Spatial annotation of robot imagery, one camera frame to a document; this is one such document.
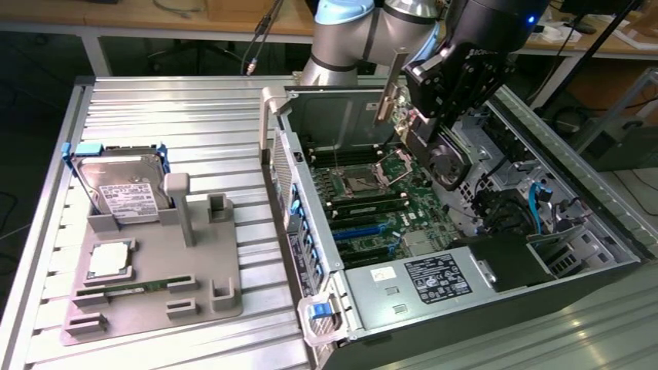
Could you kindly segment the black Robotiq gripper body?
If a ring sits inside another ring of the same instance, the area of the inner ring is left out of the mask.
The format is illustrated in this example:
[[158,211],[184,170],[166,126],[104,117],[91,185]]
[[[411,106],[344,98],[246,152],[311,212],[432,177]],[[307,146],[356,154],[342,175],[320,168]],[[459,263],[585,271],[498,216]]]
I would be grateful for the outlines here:
[[547,7],[546,1],[454,1],[439,46],[463,47],[463,66],[474,59],[509,59],[526,44]]

